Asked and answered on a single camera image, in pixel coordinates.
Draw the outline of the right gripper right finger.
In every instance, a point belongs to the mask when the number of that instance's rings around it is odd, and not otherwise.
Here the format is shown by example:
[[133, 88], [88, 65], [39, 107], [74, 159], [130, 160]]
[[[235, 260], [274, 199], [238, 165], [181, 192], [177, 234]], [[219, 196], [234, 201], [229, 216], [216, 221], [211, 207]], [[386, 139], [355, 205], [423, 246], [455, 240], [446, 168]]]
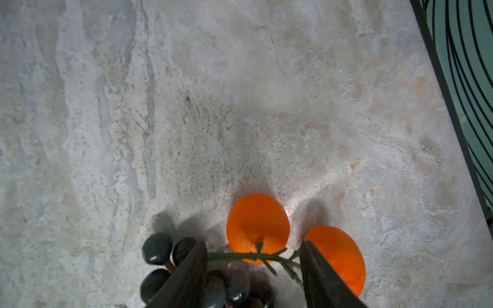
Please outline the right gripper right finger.
[[311, 241], [300, 247], [300, 266], [308, 307], [366, 308]]

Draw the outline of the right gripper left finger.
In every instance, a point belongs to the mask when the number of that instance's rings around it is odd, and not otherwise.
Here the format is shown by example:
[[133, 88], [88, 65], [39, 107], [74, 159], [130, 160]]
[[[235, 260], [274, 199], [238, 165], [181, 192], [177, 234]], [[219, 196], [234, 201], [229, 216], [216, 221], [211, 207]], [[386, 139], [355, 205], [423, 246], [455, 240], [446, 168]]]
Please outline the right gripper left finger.
[[202, 307], [206, 277], [207, 248], [200, 241], [146, 307]]

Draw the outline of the orange fake tangerine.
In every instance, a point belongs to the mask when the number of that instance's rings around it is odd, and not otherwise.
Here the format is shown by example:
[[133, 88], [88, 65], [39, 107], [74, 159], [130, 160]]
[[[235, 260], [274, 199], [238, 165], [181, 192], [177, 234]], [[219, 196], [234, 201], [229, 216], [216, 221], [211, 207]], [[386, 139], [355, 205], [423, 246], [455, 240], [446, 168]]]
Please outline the orange fake tangerine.
[[237, 254], [261, 252], [272, 255], [284, 248], [290, 237], [290, 222], [284, 207], [264, 194], [245, 196], [231, 208], [227, 220], [227, 240]]
[[361, 296], [367, 271], [358, 245], [343, 230], [330, 226], [313, 227], [305, 237], [311, 241], [356, 296]]

